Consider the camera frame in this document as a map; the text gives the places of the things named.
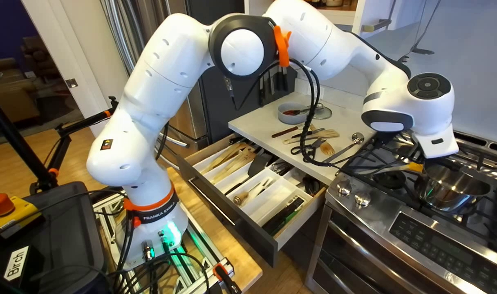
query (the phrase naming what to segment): countertop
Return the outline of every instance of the countertop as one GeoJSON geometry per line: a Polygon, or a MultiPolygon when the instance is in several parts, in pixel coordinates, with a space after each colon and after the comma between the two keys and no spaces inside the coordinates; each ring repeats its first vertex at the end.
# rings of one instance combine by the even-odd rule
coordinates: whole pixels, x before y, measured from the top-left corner
{"type": "MultiPolygon", "coordinates": [[[[325,91],[320,97],[320,102],[327,107],[330,107],[332,115],[329,119],[312,119],[312,123],[319,128],[333,128],[340,135],[329,138],[327,141],[333,146],[335,151],[345,148],[351,141],[351,133],[353,132],[361,132],[365,138],[369,138],[374,130],[369,128],[363,120],[361,120],[361,109],[360,109],[360,101],[358,97],[353,97],[345,92],[329,92],[325,91]]],[[[232,119],[229,122],[229,127],[247,137],[248,140],[258,143],[265,150],[275,153],[276,156],[289,161],[296,168],[302,169],[304,172],[317,177],[324,184],[330,184],[332,179],[337,174],[335,166],[317,166],[312,163],[302,161],[301,154],[293,154],[291,148],[299,145],[299,143],[291,143],[286,141],[293,133],[299,133],[302,123],[298,123],[298,130],[289,132],[286,135],[280,137],[271,137],[271,133],[284,130],[291,127],[291,123],[284,123],[278,119],[278,107],[283,102],[296,102],[296,104],[309,104],[309,96],[296,91],[293,94],[286,94],[273,102],[265,104],[263,107],[258,107],[252,112],[247,112],[237,119],[232,119]]],[[[353,154],[361,145],[355,145],[335,159],[347,158],[353,154]]],[[[315,151],[315,159],[322,161],[329,154],[324,154],[320,150],[315,151]]]]}

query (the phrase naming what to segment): white cabinet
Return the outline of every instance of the white cabinet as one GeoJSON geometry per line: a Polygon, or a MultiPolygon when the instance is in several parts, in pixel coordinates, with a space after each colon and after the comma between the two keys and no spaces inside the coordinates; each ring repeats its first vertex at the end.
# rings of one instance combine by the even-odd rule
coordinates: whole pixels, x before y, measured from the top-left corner
{"type": "MultiPolygon", "coordinates": [[[[245,12],[263,14],[271,0],[245,0],[245,12]]],[[[425,0],[342,0],[340,6],[320,6],[333,24],[360,35],[399,29],[422,17],[425,0]]]]}

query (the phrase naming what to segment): stainless steel appliance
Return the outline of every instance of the stainless steel appliance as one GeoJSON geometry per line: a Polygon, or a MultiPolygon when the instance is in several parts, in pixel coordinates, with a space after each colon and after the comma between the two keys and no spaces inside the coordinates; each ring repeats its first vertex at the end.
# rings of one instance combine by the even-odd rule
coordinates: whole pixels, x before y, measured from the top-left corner
{"type": "MultiPolygon", "coordinates": [[[[204,24],[244,11],[240,0],[100,0],[123,61],[131,71],[145,42],[170,12],[186,12],[204,24]]],[[[177,115],[170,120],[168,141],[180,154],[188,154],[227,135],[227,120],[260,105],[257,79],[232,79],[234,92],[217,68],[209,68],[191,89],[177,115]]]]}
{"type": "Polygon", "coordinates": [[[456,133],[459,151],[423,159],[407,133],[376,133],[327,190],[307,284],[317,292],[497,292],[497,143],[456,133]],[[454,208],[418,195],[409,161],[489,184],[454,208]]]}

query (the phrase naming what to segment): metal handle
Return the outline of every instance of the metal handle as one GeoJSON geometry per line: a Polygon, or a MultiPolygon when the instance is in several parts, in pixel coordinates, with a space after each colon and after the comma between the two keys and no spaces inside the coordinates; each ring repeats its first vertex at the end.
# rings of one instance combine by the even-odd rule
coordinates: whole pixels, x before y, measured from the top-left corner
{"type": "Polygon", "coordinates": [[[226,220],[230,223],[230,225],[235,225],[235,221],[227,215],[224,213],[217,205],[216,202],[199,187],[198,182],[195,182],[196,176],[195,177],[190,177],[188,182],[211,203],[214,205],[214,208],[222,215],[226,217],[226,220]]]}
{"type": "Polygon", "coordinates": [[[378,19],[378,22],[361,24],[363,32],[373,32],[391,24],[391,19],[378,19]]]}
{"type": "Polygon", "coordinates": [[[329,228],[332,231],[335,231],[340,238],[343,238],[345,244],[348,244],[353,251],[356,251],[365,261],[373,264],[378,270],[386,274],[391,280],[396,280],[397,285],[400,285],[407,292],[420,292],[420,288],[417,288],[409,280],[405,280],[397,272],[394,272],[387,264],[384,264],[381,259],[378,259],[371,251],[368,251],[358,239],[350,236],[338,225],[335,225],[333,221],[329,221],[329,228]]]}
{"type": "Polygon", "coordinates": [[[121,52],[121,58],[123,58],[127,71],[132,71],[136,60],[132,60],[134,58],[132,52],[124,39],[126,35],[121,27],[121,22],[119,22],[118,4],[114,0],[101,0],[101,4],[103,4],[103,9],[106,11],[109,27],[111,27],[114,40],[118,43],[118,50],[121,52]]]}
{"type": "Polygon", "coordinates": [[[170,137],[170,135],[167,135],[167,140],[168,140],[168,141],[172,141],[172,143],[175,143],[175,145],[180,145],[180,146],[183,146],[183,148],[186,148],[186,146],[188,146],[188,143],[186,143],[186,141],[178,140],[178,138],[170,137]]]}

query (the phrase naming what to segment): pot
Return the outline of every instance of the pot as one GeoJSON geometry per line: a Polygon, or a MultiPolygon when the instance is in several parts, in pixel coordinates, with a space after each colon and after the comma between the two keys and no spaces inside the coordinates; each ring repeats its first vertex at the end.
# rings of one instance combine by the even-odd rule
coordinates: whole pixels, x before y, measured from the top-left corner
{"type": "Polygon", "coordinates": [[[490,190],[490,184],[445,164],[425,166],[414,187],[420,199],[443,212],[454,212],[490,190]]]}

